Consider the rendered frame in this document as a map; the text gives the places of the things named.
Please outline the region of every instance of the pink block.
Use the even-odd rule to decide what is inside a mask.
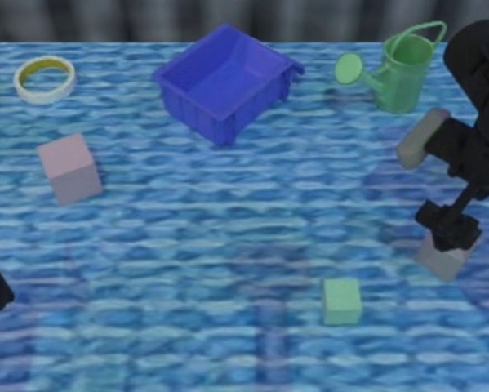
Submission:
[[[80,133],[40,145],[37,150],[60,205],[102,192],[94,158]]]

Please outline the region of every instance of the water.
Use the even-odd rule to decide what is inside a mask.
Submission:
[[[305,76],[217,149],[150,79],[182,45],[0,44],[0,269],[17,296],[0,392],[489,392],[489,200],[468,210],[478,249],[443,284],[412,261],[412,217],[462,184],[394,153],[430,107],[474,118],[440,54],[419,107],[395,116],[331,77],[346,50],[375,68],[380,45],[275,47]],[[75,63],[76,91],[21,102],[14,71],[47,53]],[[105,192],[57,207],[35,147],[75,132]],[[360,279],[364,314],[325,327],[322,280],[340,276]]]

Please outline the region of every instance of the gray cube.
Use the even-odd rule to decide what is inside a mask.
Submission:
[[[469,259],[473,249],[474,245],[468,251],[454,249],[448,252],[440,252],[434,247],[433,236],[428,231],[420,245],[420,250],[416,253],[415,261],[442,281],[452,282]]]
[[[80,133],[40,145],[38,154],[60,205],[102,192],[94,158]]]

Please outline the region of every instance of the watering can handle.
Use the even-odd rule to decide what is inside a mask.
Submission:
[[[440,43],[440,41],[442,41],[442,39],[446,35],[446,31],[447,31],[447,25],[441,20],[435,20],[433,22],[417,24],[415,26],[411,26],[409,29],[404,30],[402,33],[398,35],[397,39],[394,40],[394,44],[391,47],[391,56],[393,56],[394,51],[397,49],[400,41],[402,41],[406,36],[408,36],[411,33],[414,33],[415,31],[422,30],[422,29],[429,29],[432,27],[440,28],[440,33],[438,33],[437,39],[435,39],[433,42],[433,48],[437,47],[437,45]]]

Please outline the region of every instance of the ring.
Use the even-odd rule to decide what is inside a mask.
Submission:
[[[68,73],[63,84],[50,91],[29,91],[24,88],[24,81],[31,74],[45,68],[59,68]],[[45,105],[57,102],[69,96],[75,88],[75,68],[68,60],[59,56],[41,56],[26,61],[14,74],[14,87],[17,94],[25,101],[34,105]]]

